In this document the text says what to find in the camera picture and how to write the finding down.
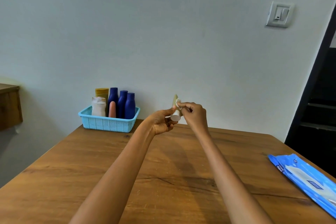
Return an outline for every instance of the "wooden shelf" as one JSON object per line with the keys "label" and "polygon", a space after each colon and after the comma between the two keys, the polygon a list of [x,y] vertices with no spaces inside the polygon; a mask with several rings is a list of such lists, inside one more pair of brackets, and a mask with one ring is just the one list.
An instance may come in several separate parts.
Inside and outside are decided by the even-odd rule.
{"label": "wooden shelf", "polygon": [[22,121],[19,86],[0,83],[0,131]]}

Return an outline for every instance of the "navy blue bottle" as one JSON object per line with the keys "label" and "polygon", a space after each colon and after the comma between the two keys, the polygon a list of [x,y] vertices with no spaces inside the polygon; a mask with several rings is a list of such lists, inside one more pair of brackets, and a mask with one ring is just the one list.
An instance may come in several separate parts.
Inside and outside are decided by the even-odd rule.
{"label": "navy blue bottle", "polygon": [[135,116],[135,94],[128,93],[125,103],[125,119],[131,120]]}
{"label": "navy blue bottle", "polygon": [[118,100],[119,100],[118,88],[116,88],[116,87],[110,88],[110,96],[108,97],[108,100],[107,100],[107,110],[110,111],[110,103],[112,101],[115,102],[115,107],[117,107]]}
{"label": "navy blue bottle", "polygon": [[125,118],[125,103],[127,100],[127,92],[128,90],[121,90],[120,97],[117,104],[117,118],[124,119]]}

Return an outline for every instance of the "blue package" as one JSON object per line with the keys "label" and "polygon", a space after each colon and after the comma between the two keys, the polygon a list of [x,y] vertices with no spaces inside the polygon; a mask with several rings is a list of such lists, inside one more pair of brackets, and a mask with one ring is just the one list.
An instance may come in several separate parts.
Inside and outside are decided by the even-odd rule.
{"label": "blue package", "polygon": [[336,218],[336,184],[295,154],[273,156],[270,161],[312,200]]}

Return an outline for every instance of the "plastic basket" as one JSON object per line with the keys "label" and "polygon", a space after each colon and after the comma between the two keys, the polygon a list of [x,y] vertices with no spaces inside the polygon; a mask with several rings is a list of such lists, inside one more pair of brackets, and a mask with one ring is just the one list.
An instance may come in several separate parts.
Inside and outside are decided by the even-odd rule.
{"label": "plastic basket", "polygon": [[139,112],[140,108],[136,107],[135,116],[131,120],[92,116],[92,106],[90,105],[80,111],[78,115],[82,118],[84,128],[129,133]]}

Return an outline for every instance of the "wall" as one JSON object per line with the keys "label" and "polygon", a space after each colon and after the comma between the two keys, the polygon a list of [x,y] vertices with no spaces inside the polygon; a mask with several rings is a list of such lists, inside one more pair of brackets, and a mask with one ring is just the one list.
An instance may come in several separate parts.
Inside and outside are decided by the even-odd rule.
{"label": "wall", "polygon": [[24,119],[0,133],[1,183],[79,126],[97,87],[135,92],[140,118],[177,93],[211,127],[284,141],[335,0],[274,0],[296,3],[286,30],[264,27],[271,1],[0,0],[0,76],[22,84]]}

